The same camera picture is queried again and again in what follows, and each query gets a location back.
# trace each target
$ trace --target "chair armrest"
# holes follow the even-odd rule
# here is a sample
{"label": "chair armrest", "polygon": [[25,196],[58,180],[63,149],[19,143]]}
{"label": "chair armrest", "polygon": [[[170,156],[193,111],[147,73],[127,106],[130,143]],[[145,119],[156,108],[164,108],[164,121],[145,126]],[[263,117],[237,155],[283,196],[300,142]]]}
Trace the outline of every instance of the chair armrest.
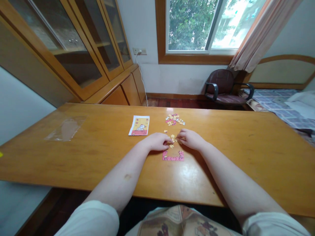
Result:
{"label": "chair armrest", "polygon": [[233,87],[234,87],[235,84],[240,84],[240,85],[246,85],[246,86],[248,86],[248,87],[249,87],[249,95],[248,95],[248,97],[246,98],[246,100],[248,101],[249,99],[252,99],[252,98],[253,98],[253,95],[254,95],[254,92],[255,92],[255,88],[254,88],[253,85],[251,85],[251,84],[245,84],[245,83],[234,83],[234,84],[233,84]]}
{"label": "chair armrest", "polygon": [[[214,87],[214,94],[213,94],[213,98],[207,95],[207,91],[208,91],[208,86],[209,85],[213,85]],[[204,91],[204,95],[209,98],[210,100],[212,100],[213,102],[215,102],[217,100],[218,97],[218,93],[219,93],[219,87],[217,84],[214,83],[206,83],[206,90]]]}

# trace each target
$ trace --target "glass pane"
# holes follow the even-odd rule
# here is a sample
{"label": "glass pane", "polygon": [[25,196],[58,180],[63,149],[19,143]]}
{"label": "glass pane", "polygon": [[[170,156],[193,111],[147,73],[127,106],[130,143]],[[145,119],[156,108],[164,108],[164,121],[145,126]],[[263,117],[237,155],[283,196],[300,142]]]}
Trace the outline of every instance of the glass pane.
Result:
{"label": "glass pane", "polygon": [[94,42],[109,71],[119,67],[119,61],[96,0],[75,0]]}
{"label": "glass pane", "polygon": [[169,50],[204,50],[218,0],[170,0]]}
{"label": "glass pane", "polygon": [[102,76],[59,0],[9,2],[82,88]]}
{"label": "glass pane", "polygon": [[265,1],[229,0],[211,48],[239,48]]}
{"label": "glass pane", "polygon": [[127,62],[131,58],[130,58],[128,46],[125,40],[124,31],[122,30],[122,25],[121,25],[119,14],[118,14],[118,9],[116,7],[116,2],[115,0],[103,0],[103,2],[105,4],[106,10],[109,16],[109,20],[111,21],[111,25],[114,30],[114,34],[118,43],[122,60],[124,62]]}

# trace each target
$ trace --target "cabinet door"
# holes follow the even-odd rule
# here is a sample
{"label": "cabinet door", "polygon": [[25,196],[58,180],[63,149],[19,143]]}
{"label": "cabinet door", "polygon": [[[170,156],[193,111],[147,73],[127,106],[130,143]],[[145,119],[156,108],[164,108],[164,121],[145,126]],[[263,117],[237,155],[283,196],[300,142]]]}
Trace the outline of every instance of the cabinet door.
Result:
{"label": "cabinet door", "polygon": [[128,106],[125,94],[118,86],[101,104]]}
{"label": "cabinet door", "polygon": [[109,82],[66,0],[0,1],[0,11],[80,99]]}
{"label": "cabinet door", "polygon": [[132,75],[134,76],[134,79],[135,79],[135,83],[137,86],[140,101],[141,101],[141,103],[143,103],[143,101],[146,99],[146,97],[145,97],[145,89],[144,89],[144,85],[142,82],[140,69],[137,68],[134,72],[132,72]]}
{"label": "cabinet door", "polygon": [[104,11],[97,0],[69,0],[109,80],[124,71]]}
{"label": "cabinet door", "polygon": [[132,75],[129,75],[128,78],[121,83],[121,87],[126,95],[129,105],[141,106],[137,87]]}
{"label": "cabinet door", "polygon": [[98,1],[101,2],[106,18],[109,20],[109,27],[111,29],[111,32],[113,33],[113,37],[119,50],[119,56],[121,58],[124,69],[127,69],[133,64],[133,62],[130,56],[130,50],[128,47],[124,26],[122,24],[118,4],[116,0]]}

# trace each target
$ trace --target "forearm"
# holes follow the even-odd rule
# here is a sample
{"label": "forearm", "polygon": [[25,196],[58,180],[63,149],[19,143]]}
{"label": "forearm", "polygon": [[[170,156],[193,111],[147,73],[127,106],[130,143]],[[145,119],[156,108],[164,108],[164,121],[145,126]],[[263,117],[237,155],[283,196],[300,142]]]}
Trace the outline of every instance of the forearm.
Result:
{"label": "forearm", "polygon": [[200,153],[241,225],[258,212],[286,213],[265,190],[213,145],[207,143]]}
{"label": "forearm", "polygon": [[148,153],[149,150],[143,148],[141,143],[135,145],[84,202],[99,200],[112,206],[120,214],[132,197]]}

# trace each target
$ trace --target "electrical outlet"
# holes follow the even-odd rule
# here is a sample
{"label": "electrical outlet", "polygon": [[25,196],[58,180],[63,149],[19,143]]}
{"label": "electrical outlet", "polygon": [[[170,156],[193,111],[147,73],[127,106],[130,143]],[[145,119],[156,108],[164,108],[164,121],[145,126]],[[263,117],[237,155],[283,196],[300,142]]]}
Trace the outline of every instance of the electrical outlet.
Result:
{"label": "electrical outlet", "polygon": [[132,50],[134,51],[134,55],[137,55],[138,52],[139,52],[139,49],[138,49],[138,48],[132,48]]}
{"label": "electrical outlet", "polygon": [[134,55],[146,55],[147,54],[147,50],[146,49],[139,49],[139,48],[132,48],[132,51],[134,52]]}
{"label": "electrical outlet", "polygon": [[146,55],[147,54],[147,50],[146,49],[141,49],[141,54],[139,55]]}

